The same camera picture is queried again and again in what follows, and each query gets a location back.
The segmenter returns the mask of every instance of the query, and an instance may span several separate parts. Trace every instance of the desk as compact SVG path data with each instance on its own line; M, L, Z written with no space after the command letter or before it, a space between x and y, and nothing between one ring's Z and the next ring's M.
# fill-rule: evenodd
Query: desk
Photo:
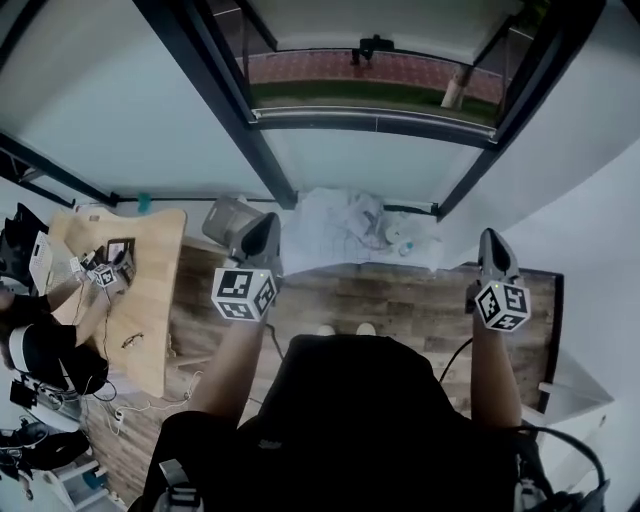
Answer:
M56 213L49 237L62 240L76 256L82 256L114 238L135 238L136 278L118 301L107 321L106 347L109 362L133 384L152 396L165 391L169 313L187 215L182 210L165 210L136 218L118 217L104 208L93 208L76 215ZM84 293L76 291L54 316L61 324L73 324L76 310L81 318L88 307L88 284ZM122 343L137 333L128 348ZM103 357L104 323L94 334Z

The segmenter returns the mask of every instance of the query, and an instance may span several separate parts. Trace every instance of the window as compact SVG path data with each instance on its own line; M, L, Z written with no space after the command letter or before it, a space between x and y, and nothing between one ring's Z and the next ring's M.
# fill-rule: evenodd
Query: window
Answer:
M255 111L376 109L489 128L498 125L548 5L208 0Z

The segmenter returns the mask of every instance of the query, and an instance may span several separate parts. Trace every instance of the red brick pavement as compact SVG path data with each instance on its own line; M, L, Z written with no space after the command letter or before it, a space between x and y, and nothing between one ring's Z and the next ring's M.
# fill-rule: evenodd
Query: red brick pavement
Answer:
M249 64L251 83L302 80L365 80L415 85L445 91L455 64L426 57L376 53L367 66L352 66L349 50L316 50L254 55ZM467 87L467 96L490 103L500 102L502 79L476 69Z

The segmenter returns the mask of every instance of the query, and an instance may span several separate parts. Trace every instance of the grass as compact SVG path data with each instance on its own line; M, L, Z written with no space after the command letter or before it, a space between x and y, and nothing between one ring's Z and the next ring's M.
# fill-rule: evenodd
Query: grass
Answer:
M313 100L336 99L353 100L362 106L362 102L370 102L371 107L382 107L382 104L405 105L407 110L432 111L440 108L444 91L427 89L403 84L388 84L355 80L313 80L298 82L272 82L252 84L251 93L257 106L267 106L276 100L296 100L295 105L313 105ZM465 98L462 102L462 112L481 118L493 124L497 106L488 101L476 98Z

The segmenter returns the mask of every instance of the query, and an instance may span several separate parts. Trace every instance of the white sneaker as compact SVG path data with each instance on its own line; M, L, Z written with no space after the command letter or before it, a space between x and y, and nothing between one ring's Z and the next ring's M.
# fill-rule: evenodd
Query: white sneaker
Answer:
M330 325L321 325L316 333L316 336L333 336L336 330Z
M358 326L358 330L356 331L358 336L375 336L376 328L370 323L360 324Z

